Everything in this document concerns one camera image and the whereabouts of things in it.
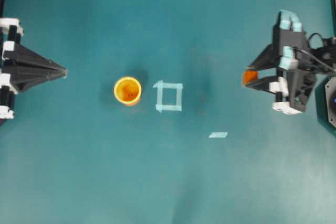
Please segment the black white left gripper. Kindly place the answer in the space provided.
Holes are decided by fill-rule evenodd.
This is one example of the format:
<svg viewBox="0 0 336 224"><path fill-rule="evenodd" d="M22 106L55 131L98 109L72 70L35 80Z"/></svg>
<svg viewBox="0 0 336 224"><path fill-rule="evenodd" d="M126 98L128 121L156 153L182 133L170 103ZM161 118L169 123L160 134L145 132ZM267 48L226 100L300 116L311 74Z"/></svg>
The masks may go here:
<svg viewBox="0 0 336 224"><path fill-rule="evenodd" d="M24 29L17 18L1 18L1 119L13 119L15 97L39 84L67 76L67 69L20 45ZM13 51L13 60L5 52ZM56 72L11 73L14 61L19 65L58 70Z"/></svg>

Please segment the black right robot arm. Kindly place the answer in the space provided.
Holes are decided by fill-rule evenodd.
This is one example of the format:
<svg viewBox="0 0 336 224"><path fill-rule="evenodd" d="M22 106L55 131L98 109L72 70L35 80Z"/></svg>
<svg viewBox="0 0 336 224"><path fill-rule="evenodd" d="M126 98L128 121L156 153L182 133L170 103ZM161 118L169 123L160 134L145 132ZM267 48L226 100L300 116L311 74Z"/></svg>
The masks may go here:
<svg viewBox="0 0 336 224"><path fill-rule="evenodd" d="M317 74L335 77L335 37L312 48L296 13L280 10L272 43L247 67L243 86L275 95L272 108L287 115L306 111Z"/></svg>

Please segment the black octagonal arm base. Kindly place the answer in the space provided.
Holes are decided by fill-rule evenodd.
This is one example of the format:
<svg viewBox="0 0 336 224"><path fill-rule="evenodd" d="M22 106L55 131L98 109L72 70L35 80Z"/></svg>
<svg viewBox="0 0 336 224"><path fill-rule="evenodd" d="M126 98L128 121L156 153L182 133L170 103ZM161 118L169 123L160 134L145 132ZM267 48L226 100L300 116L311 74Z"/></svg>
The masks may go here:
<svg viewBox="0 0 336 224"><path fill-rule="evenodd" d="M335 77L325 77L315 89L318 122L335 135Z"/></svg>

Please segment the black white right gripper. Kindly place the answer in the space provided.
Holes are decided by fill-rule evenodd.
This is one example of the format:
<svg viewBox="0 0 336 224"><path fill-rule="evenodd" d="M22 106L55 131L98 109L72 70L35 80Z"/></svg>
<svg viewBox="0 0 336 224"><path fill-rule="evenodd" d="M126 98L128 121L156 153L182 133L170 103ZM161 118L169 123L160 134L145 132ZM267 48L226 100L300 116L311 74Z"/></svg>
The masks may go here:
<svg viewBox="0 0 336 224"><path fill-rule="evenodd" d="M243 79L243 86L274 93L272 108L284 114L299 114L306 110L307 102L316 83L311 72L306 34L297 14L281 10L273 28L272 44L247 67L248 70L276 68L276 76L255 80Z"/></svg>

